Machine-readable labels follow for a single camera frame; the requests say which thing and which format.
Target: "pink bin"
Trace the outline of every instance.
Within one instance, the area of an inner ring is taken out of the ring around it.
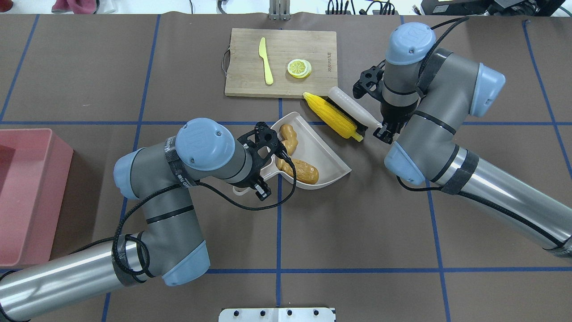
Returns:
[[[0,266],[49,260],[72,154],[48,128],[0,129]]]

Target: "red object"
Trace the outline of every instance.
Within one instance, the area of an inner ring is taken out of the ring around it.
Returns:
[[[73,11],[74,14],[94,14],[97,11],[96,0],[55,0],[51,12]]]
[[[12,9],[14,2],[12,0],[0,0],[0,12],[6,12]]]
[[[72,154],[48,128],[0,130],[0,266],[49,260]]]

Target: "yellow corn cob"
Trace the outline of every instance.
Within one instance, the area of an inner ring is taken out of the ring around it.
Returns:
[[[312,111],[344,139],[349,139],[351,136],[358,142],[363,140],[363,137],[356,133],[356,129],[358,128],[356,124],[344,113],[338,111],[337,108],[320,96],[308,92],[305,92],[303,95]]]

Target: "light blue cap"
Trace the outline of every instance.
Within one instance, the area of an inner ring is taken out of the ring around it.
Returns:
[[[115,162],[115,167],[113,167],[113,180],[115,181],[115,185],[127,199],[139,199],[133,192],[133,188],[131,188],[131,166],[139,151],[143,149],[144,148],[140,148],[137,151],[122,156]]]
[[[404,23],[391,33],[386,61],[393,65],[409,65],[418,62],[431,49],[435,39],[433,30],[424,23]]]
[[[183,163],[200,171],[216,170],[235,153],[235,138],[219,123],[206,118],[190,120],[183,126],[175,148]]]
[[[182,285],[199,278],[206,273],[209,267],[210,260],[206,250],[206,241],[202,241],[182,261],[163,275],[163,281],[167,286]]]
[[[469,113],[473,116],[484,116],[501,92],[505,82],[506,78],[503,74],[483,65],[481,62]]]
[[[397,142],[393,143],[383,163],[395,175],[416,186],[425,181],[425,176]]]

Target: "wooden cutting board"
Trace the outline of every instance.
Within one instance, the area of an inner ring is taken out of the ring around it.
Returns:
[[[268,62],[274,83],[264,82],[264,65],[258,55],[260,39],[266,38]],[[337,86],[335,32],[233,28],[231,57],[224,93],[227,96],[282,97],[300,99],[302,93],[327,96]],[[293,59],[312,65],[307,78],[294,78],[287,71]]]

